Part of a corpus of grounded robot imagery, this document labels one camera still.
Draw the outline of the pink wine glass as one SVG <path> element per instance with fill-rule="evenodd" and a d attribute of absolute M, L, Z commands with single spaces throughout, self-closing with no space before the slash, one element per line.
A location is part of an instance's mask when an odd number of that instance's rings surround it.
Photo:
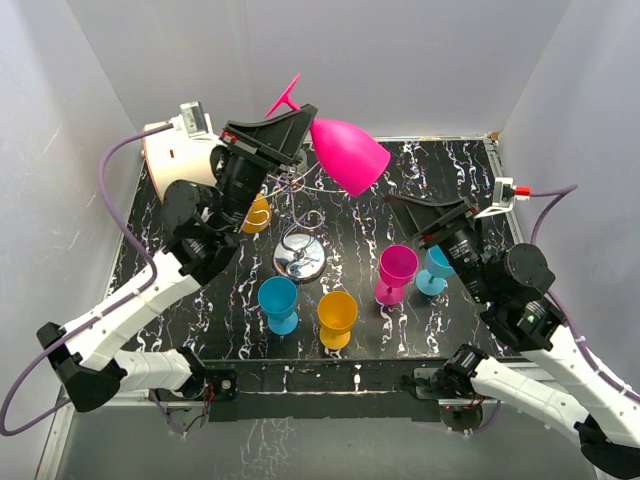
<path fill-rule="evenodd" d="M 352 123 L 316 116 L 310 134 L 317 161 L 351 196 L 370 188 L 391 161 L 388 150 Z"/>
<path fill-rule="evenodd" d="M 394 244 L 379 258 L 380 279 L 375 298 L 383 305 L 395 305 L 404 298 L 405 287 L 413 280 L 419 267 L 417 254 L 409 247 Z"/>

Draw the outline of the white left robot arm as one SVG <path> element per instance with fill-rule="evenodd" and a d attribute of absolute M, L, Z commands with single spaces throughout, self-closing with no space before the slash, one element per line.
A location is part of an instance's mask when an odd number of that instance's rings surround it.
<path fill-rule="evenodd" d="M 294 166 L 317 110 L 257 123 L 228 122 L 213 133 L 199 103 L 149 129 L 146 166 L 161 203 L 165 240 L 147 266 L 81 317 L 38 331 L 47 358 L 77 411 L 123 391 L 165 389 L 200 396 L 208 369 L 188 348 L 137 353 L 126 343 L 154 318 L 222 273 L 266 177 Z"/>

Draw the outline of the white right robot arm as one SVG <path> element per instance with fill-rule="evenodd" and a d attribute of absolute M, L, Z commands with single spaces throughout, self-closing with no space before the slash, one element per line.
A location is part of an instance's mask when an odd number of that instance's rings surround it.
<path fill-rule="evenodd" d="M 639 396 L 588 356 L 551 301 L 555 281 L 542 251 L 518 243 L 490 254 L 477 208 L 468 199 L 430 203 L 385 198 L 404 237 L 438 247 L 478 304 L 496 338 L 548 373 L 548 387 L 471 345 L 461 346 L 439 372 L 441 386 L 506 402 L 565 435 L 598 470 L 618 479 L 639 476 Z"/>

